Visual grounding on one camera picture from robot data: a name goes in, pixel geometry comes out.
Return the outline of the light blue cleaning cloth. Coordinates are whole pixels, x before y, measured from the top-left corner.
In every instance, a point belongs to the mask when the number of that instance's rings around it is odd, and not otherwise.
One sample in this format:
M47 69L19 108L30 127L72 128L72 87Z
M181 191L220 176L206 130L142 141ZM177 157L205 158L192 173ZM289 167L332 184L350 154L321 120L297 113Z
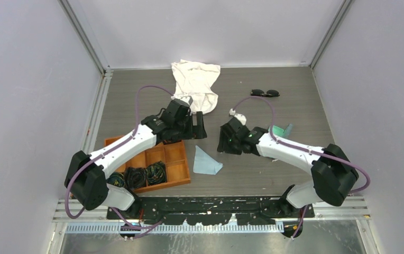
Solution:
M221 162L216 161L199 146L195 146L193 172L196 174L216 175L223 168Z

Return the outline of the black sunglasses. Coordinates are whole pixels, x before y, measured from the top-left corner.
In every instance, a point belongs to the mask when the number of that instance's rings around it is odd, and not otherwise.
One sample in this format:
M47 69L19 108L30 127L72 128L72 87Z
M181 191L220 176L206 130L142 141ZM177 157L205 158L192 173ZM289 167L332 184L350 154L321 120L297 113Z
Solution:
M251 90L251 96L258 97L279 97L280 93L277 90L267 90L266 92L261 89L253 89Z

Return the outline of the dark rolled item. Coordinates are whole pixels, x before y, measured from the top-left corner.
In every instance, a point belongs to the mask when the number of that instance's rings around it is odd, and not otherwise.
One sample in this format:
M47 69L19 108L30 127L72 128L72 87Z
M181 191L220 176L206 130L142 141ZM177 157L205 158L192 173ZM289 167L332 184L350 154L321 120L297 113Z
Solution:
M128 167L124 172L127 189L147 187L146 169L143 167Z
M157 161L146 167L146 178L149 186L167 182L166 165L163 161Z
M125 186L124 175L120 172L114 172L107 179L107 183L110 185L114 185L116 187L124 187Z

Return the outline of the dark rolled item middle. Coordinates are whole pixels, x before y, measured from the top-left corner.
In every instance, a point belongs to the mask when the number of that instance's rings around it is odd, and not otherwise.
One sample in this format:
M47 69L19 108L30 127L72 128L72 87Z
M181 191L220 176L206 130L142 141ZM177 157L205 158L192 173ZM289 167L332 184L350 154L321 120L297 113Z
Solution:
M147 187L146 169L143 167L128 167L124 172L127 189Z

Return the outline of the white cloth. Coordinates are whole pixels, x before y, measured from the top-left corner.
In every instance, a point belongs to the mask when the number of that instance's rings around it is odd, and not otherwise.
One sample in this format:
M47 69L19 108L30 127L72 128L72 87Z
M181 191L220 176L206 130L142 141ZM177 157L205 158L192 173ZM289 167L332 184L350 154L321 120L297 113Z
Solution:
M216 108L218 95L212 91L212 86L221 74L219 65L181 59L171 63L171 70L176 81L173 98L190 96L193 113L208 114Z

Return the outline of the dark rolled item left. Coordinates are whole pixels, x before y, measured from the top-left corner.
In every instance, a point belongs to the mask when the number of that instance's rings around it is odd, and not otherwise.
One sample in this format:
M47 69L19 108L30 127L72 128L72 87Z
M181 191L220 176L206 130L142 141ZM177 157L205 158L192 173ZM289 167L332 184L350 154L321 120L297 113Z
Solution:
M116 187L124 187L125 186L124 175L120 172L114 172L107 179L107 183L110 185L114 185Z

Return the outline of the grey-blue glasses case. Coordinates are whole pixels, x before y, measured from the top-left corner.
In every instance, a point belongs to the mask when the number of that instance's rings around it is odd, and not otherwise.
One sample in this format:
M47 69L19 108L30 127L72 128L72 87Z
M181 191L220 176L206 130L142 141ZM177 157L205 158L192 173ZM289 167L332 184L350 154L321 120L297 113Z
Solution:
M293 128L293 124L288 124L284 129L273 125L269 127L269 131L272 132L275 136L288 138Z

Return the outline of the orange wooden divider tray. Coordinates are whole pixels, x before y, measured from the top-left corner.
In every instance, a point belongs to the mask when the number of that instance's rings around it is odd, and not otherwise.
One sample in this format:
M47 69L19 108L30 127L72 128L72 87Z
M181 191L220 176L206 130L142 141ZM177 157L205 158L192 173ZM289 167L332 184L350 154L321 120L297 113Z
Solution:
M191 183L188 159L185 145L182 141L160 143L153 148L142 151L118 167L115 172L120 172L124 175L128 167L143 167L146 169L147 166L157 161L163 161L166 165L167 182L149 186L147 181L147 187L131 189L133 192L137 194L145 193Z

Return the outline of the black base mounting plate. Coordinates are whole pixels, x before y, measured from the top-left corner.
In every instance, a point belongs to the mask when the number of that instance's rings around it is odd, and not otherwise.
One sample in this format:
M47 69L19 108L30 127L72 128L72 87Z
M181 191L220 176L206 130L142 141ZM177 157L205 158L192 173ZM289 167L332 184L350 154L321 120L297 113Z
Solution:
M140 197L132 208L120 213L127 220L164 225L226 225L232 220L238 225L270 225L276 219L297 221L301 215L306 219L315 216L311 205L305 211L297 209L284 215L276 207L278 199L277 196Z

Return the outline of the dark rolled item right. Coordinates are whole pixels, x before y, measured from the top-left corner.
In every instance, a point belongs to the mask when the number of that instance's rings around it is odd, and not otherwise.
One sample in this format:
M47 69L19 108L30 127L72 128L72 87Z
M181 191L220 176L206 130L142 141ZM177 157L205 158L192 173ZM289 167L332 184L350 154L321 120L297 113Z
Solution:
M157 161L146 167L146 178L149 186L167 182L166 165L163 161Z

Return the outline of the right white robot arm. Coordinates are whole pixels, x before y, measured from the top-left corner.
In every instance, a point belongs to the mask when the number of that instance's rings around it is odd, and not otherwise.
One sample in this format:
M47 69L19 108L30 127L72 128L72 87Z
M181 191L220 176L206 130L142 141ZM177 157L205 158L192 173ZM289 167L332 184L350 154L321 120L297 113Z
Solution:
M341 206L359 178L344 152L334 144L327 148L304 145L260 127L250 130L236 117L220 127L217 150L277 159L311 176L304 184L289 186L278 199L277 206L286 217L295 216L302 207L312 203Z

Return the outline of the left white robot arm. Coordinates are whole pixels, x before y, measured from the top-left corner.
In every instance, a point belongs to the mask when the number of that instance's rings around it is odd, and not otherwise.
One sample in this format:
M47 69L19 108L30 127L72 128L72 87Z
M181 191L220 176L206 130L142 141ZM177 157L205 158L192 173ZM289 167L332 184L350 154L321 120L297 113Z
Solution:
M89 154L78 151L71 159L65 187L85 210L114 207L127 219L139 215L140 205L124 187L107 182L122 164L163 141L207 137L203 113L192 113L187 102L173 99L159 115L145 117L133 131Z

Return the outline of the slotted aluminium front rail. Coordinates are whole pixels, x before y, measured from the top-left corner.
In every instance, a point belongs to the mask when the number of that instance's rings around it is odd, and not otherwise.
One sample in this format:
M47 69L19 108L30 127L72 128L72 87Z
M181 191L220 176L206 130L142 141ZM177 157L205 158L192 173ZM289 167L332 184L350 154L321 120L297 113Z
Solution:
M66 226L66 233L84 233L84 234L116 234L131 233L140 234L147 229L131 230L123 222L107 223L69 223ZM229 222L221 225L158 225L151 234L171 234L171 233L283 233L284 226L282 222L267 225L239 225L237 222Z

